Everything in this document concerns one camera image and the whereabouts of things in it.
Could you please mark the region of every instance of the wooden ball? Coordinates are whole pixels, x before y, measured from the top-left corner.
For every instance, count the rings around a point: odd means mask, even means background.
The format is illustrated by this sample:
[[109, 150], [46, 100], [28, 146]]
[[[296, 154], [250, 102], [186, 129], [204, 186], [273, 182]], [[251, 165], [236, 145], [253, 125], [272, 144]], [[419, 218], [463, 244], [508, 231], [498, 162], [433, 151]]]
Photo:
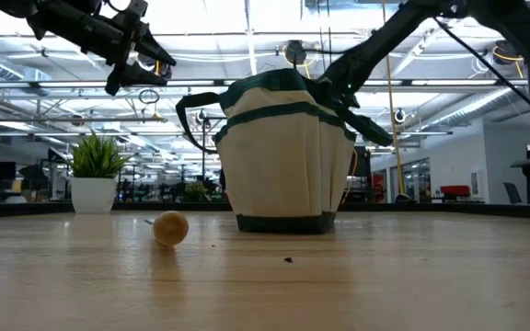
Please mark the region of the wooden ball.
[[160, 214], [153, 224], [156, 241], [165, 246], [177, 245], [188, 235], [188, 220], [178, 211], [166, 211]]

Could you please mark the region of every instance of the bag handle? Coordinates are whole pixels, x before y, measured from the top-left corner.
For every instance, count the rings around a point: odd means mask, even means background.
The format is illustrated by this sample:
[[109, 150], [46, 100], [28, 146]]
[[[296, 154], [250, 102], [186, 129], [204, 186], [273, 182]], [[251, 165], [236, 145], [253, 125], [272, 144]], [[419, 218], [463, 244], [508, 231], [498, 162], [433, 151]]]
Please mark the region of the bag handle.
[[191, 134], [190, 124], [188, 123], [186, 108], [208, 106], [208, 105], [212, 105], [218, 102], [220, 102], [220, 96], [218, 94], [214, 92], [205, 92], [205, 93], [200, 93], [197, 95], [182, 97], [181, 100], [175, 106], [175, 111], [177, 112], [179, 121], [181, 122], [181, 125], [183, 126], [183, 131], [185, 131], [185, 134], [190, 139], [190, 142], [193, 143], [194, 146], [198, 147], [203, 152], [208, 153], [208, 154], [215, 154], [218, 152], [215, 150], [204, 148], [200, 143], [198, 143], [198, 141], [195, 140], [195, 138], [193, 137], [193, 134]]

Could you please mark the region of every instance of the potted plant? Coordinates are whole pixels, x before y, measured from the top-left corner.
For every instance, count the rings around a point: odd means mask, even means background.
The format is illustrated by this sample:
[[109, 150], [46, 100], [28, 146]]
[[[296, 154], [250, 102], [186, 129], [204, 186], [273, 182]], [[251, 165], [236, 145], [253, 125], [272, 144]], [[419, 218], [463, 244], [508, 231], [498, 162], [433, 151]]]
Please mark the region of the potted plant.
[[203, 195], [207, 191], [208, 190], [203, 186], [201, 182], [189, 183], [185, 187], [185, 193], [186, 193], [187, 199], [190, 201], [195, 201], [195, 202], [203, 200]]
[[120, 157], [113, 139], [91, 132], [73, 147], [72, 201], [76, 213], [108, 213], [116, 195], [116, 176], [130, 158]]

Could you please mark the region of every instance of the wall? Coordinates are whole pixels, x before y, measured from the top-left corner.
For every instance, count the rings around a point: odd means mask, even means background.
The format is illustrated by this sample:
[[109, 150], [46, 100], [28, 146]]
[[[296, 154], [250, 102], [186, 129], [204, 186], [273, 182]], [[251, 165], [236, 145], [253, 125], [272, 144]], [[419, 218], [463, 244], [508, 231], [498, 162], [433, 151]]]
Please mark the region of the wall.
[[35, 165], [41, 158], [47, 158], [46, 143], [27, 142], [25, 138], [13, 138], [12, 144], [0, 143], [0, 161], [15, 161], [19, 165]]
[[521, 200], [526, 202], [526, 177], [521, 169], [511, 168], [513, 162], [526, 158], [526, 146], [530, 143], [530, 122], [524, 116], [502, 123], [484, 124], [484, 141], [487, 155], [490, 203], [510, 203], [502, 183], [514, 184]]
[[[467, 185], [471, 187], [472, 172], [480, 172], [480, 188], [483, 192], [476, 200], [489, 202], [488, 180], [486, 171], [486, 150], [481, 120], [474, 121], [465, 128], [453, 129], [450, 136], [428, 137], [420, 149], [402, 151], [401, 162], [406, 164], [429, 158], [431, 162], [432, 194], [441, 186]], [[372, 160], [372, 171], [396, 166], [396, 157], [387, 155]]]

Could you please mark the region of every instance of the yellow pole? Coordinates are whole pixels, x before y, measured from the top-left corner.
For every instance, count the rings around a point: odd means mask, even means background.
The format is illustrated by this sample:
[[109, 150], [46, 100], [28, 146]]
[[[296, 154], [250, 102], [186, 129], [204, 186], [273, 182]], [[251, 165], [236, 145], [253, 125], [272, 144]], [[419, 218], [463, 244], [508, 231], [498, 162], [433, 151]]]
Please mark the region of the yellow pole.
[[[382, 9], [384, 11], [384, 24], [386, 23], [386, 0], [382, 0]], [[390, 119], [392, 121], [392, 134], [394, 135], [394, 148], [396, 148], [396, 165], [397, 165], [397, 184], [400, 189], [399, 193], [404, 193], [404, 181], [402, 179], [402, 163], [400, 162], [400, 149], [398, 148], [398, 133], [396, 132], [396, 121], [394, 120], [394, 98], [392, 97], [392, 66], [390, 65], [389, 55], [386, 57], [387, 66], [387, 92], [390, 99]]]

